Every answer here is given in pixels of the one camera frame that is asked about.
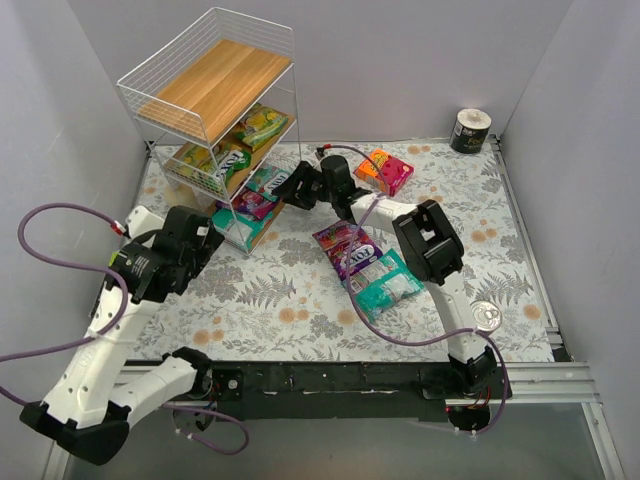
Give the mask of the teal Fox's fruit candy bag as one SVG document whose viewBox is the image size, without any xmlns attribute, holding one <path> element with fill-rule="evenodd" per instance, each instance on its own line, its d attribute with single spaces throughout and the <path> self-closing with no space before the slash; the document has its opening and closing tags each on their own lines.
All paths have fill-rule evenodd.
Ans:
<svg viewBox="0 0 640 480">
<path fill-rule="evenodd" d="M 279 197 L 273 194 L 273 190 L 283 184 L 290 173 L 273 165 L 265 164 L 252 175 L 246 184 L 246 188 L 257 193 L 271 202 L 278 202 Z"/>
</svg>

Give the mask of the red orange candy box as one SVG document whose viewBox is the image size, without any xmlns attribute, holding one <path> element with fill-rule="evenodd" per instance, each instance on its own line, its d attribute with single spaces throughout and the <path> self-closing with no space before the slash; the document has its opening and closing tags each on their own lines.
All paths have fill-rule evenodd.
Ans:
<svg viewBox="0 0 640 480">
<path fill-rule="evenodd" d="M 379 148 L 373 150 L 369 158 L 374 164 L 364 159 L 354 170 L 354 175 L 390 197 L 406 185 L 415 171 L 409 163 Z"/>
</svg>

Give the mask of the purple Fox's berries candy bag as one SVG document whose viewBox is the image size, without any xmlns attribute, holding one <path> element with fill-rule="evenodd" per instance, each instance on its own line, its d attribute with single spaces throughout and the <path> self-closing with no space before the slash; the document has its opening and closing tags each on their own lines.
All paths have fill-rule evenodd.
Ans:
<svg viewBox="0 0 640 480">
<path fill-rule="evenodd" d="M 361 228 L 340 220 L 312 234 L 326 254 L 340 281 L 346 279 L 347 271 L 355 274 L 379 260 L 382 250 Z"/>
<path fill-rule="evenodd" d="M 248 188 L 243 188 L 230 204 L 225 204 L 217 200 L 215 202 L 215 207 L 217 210 L 233 209 L 239 214 L 248 215 L 251 219 L 262 221 L 278 206 L 278 204 L 278 200 L 269 200 L 260 193 Z"/>
</svg>

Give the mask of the teal mint candy bag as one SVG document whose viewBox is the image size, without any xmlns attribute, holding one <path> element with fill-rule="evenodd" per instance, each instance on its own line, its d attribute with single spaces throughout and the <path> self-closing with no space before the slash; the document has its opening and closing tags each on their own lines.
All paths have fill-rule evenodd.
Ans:
<svg viewBox="0 0 640 480">
<path fill-rule="evenodd" d="M 263 220 L 256 220 L 247 214 L 220 209 L 213 214 L 212 222 L 216 230 L 229 242 L 244 250 L 250 250 L 253 241 L 272 218 L 273 213 L 268 213 Z"/>
<path fill-rule="evenodd" d="M 425 289 L 394 249 L 352 274 L 349 282 L 343 281 L 343 286 L 351 288 L 357 306 L 371 323 L 401 300 Z"/>
</svg>

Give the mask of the green yellow Fox's candy bag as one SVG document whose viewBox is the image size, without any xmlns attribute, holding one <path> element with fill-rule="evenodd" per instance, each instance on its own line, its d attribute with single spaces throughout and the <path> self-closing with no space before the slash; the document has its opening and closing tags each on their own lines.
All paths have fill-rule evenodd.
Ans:
<svg viewBox="0 0 640 480">
<path fill-rule="evenodd" d="M 249 168 L 251 160 L 247 150 L 229 141 L 221 141 L 213 151 L 187 143 L 165 163 L 165 168 L 197 187 L 222 195 L 231 177 Z"/>
<path fill-rule="evenodd" d="M 232 128 L 231 134 L 234 139 L 256 151 L 278 135 L 288 122 L 286 114 L 255 103 Z"/>
</svg>

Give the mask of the white wire wooden shelf rack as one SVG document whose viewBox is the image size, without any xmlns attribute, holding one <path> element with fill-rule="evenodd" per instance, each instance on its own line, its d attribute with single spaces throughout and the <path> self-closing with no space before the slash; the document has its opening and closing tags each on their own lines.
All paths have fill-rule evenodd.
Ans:
<svg viewBox="0 0 640 480">
<path fill-rule="evenodd" d="M 147 148 L 172 188 L 185 185 L 211 214 L 217 200 L 230 204 L 265 164 L 292 173 L 302 159 L 293 31 L 223 8 L 211 8 L 168 44 L 122 76 L 117 87 Z M 231 130 L 255 104 L 289 117 L 282 131 L 256 151 L 234 139 Z M 252 155 L 222 195 L 197 187 L 165 168 L 185 144 L 213 148 L 232 142 Z M 251 254 L 281 209 L 253 241 Z"/>
</svg>

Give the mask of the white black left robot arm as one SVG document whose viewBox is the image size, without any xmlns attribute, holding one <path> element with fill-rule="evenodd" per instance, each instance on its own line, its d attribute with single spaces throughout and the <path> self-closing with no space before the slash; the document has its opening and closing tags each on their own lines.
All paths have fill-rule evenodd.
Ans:
<svg viewBox="0 0 640 480">
<path fill-rule="evenodd" d="M 223 243 L 210 215 L 174 206 L 159 217 L 135 207 L 113 229 L 128 241 L 104 268 L 104 284 L 85 336 L 62 377 L 20 420 L 70 454 L 94 465 L 110 461 L 131 428 L 165 402 L 206 397 L 211 362 L 180 348 L 131 383 L 116 380 L 129 353 L 166 298 L 181 295 Z"/>
</svg>

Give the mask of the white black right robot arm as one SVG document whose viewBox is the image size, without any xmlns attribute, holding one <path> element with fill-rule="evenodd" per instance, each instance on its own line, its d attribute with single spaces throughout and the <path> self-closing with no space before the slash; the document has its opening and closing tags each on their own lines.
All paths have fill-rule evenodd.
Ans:
<svg viewBox="0 0 640 480">
<path fill-rule="evenodd" d="M 445 341 L 460 394 L 495 394 L 497 391 L 490 383 L 499 371 L 502 397 L 507 397 L 508 374 L 504 359 L 490 334 L 479 327 L 478 309 L 472 306 L 464 291 L 464 247 L 437 202 L 402 203 L 382 192 L 374 193 L 359 187 L 347 160 L 340 155 L 324 157 L 318 169 L 301 162 L 273 194 L 284 203 L 303 210 L 326 202 L 339 219 L 357 229 L 369 226 L 394 234 L 409 272 L 426 286 L 434 301 L 444 334 L 410 342 L 382 333 L 358 304 L 352 286 L 348 285 L 350 301 L 362 323 L 377 337 L 404 347 L 426 347 Z"/>
</svg>

